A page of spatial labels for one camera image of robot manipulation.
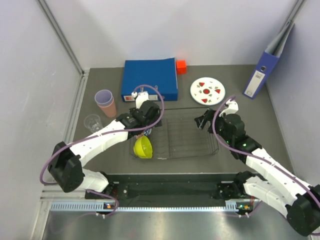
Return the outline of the blue lying binder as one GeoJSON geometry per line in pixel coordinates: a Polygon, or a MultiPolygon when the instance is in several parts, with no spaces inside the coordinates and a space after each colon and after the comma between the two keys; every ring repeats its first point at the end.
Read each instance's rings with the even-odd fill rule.
{"type": "Polygon", "coordinates": [[[157,89],[164,101],[177,101],[178,81],[175,58],[126,60],[120,92],[122,101],[134,101],[132,92],[140,85],[149,85],[157,89]]]}

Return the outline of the red blue patterned bowl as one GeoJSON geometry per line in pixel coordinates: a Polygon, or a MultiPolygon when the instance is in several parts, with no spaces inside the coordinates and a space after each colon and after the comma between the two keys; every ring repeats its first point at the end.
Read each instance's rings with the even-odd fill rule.
{"type": "Polygon", "coordinates": [[[152,133],[152,129],[148,128],[146,129],[144,132],[140,133],[139,135],[135,136],[135,139],[138,140],[139,138],[143,137],[143,136],[149,136],[152,133]]]}

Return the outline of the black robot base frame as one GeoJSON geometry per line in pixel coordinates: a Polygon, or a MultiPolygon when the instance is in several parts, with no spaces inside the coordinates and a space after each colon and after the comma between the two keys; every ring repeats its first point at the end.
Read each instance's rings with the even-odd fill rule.
{"type": "Polygon", "coordinates": [[[109,174],[106,194],[121,207],[221,207],[250,198],[234,173],[109,174]]]}

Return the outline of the yellow-green bowl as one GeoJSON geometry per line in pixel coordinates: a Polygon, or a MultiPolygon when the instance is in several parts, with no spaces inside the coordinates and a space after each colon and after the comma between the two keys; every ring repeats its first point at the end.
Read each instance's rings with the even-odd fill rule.
{"type": "Polygon", "coordinates": [[[133,146],[134,154],[141,159],[151,159],[153,157],[152,144],[147,136],[141,136],[133,146]]]}

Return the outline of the clear glass tumbler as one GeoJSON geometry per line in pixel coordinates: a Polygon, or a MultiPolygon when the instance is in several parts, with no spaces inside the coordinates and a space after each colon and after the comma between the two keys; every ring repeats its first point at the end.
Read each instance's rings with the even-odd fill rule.
{"type": "Polygon", "coordinates": [[[83,124],[91,133],[96,133],[103,129],[101,119],[97,114],[88,115],[84,119],[83,124]]]}

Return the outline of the purple standing binder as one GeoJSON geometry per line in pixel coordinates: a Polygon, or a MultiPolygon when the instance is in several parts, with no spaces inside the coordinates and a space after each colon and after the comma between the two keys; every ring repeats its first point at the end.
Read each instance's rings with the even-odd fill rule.
{"type": "Polygon", "coordinates": [[[276,37],[268,44],[243,90],[244,96],[250,99],[254,99],[257,96],[277,65],[293,26],[293,21],[288,21],[276,37]]]}

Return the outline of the white watermelon plate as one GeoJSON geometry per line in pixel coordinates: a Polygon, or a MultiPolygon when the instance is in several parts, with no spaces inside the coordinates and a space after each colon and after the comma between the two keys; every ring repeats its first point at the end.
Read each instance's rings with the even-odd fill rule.
{"type": "Polygon", "coordinates": [[[219,104],[226,96],[224,85],[212,77],[200,77],[190,86],[191,97],[204,106],[219,104]]]}

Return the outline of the red cube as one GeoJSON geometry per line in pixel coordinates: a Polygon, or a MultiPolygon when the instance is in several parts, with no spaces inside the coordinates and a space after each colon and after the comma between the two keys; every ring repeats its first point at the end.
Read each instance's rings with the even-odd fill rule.
{"type": "Polygon", "coordinates": [[[187,73],[187,63],[185,60],[177,60],[176,64],[176,73],[178,75],[184,75],[187,73]]]}

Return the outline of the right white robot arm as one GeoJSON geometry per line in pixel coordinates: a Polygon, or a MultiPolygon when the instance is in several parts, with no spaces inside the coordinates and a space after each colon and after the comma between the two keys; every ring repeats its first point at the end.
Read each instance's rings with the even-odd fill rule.
{"type": "Polygon", "coordinates": [[[239,198],[247,195],[260,199],[283,215],[300,235],[319,235],[320,186],[312,186],[294,176],[275,161],[253,138],[235,113],[225,114],[207,109],[194,119],[202,130],[210,122],[208,132],[223,139],[233,157],[255,170],[240,172],[233,180],[233,192],[239,198]]]}

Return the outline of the lilac plastic cup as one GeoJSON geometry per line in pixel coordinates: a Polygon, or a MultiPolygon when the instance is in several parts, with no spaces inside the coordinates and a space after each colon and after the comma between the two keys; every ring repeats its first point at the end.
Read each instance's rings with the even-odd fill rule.
{"type": "Polygon", "coordinates": [[[95,94],[94,100],[99,106],[106,107],[112,103],[113,94],[107,89],[102,89],[95,94]]]}

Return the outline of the pink plastic cup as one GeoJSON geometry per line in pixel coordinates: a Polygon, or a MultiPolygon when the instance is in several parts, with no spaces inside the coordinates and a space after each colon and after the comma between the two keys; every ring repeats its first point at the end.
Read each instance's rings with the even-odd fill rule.
{"type": "Polygon", "coordinates": [[[102,112],[109,118],[114,118],[117,115],[116,104],[114,98],[107,106],[98,105],[102,112]]]}

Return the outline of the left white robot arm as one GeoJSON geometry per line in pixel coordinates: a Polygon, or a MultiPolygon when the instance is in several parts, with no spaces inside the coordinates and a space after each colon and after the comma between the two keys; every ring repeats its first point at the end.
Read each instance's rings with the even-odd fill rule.
{"type": "Polygon", "coordinates": [[[65,148],[64,142],[58,143],[53,151],[53,160],[47,167],[48,172],[63,192],[91,190],[102,198],[109,198],[114,191],[113,185],[104,172],[84,169],[84,166],[110,147],[127,141],[143,132],[142,128],[158,126],[160,107],[150,101],[144,101],[139,108],[133,107],[123,113],[109,125],[85,138],[83,142],[65,148]]]}

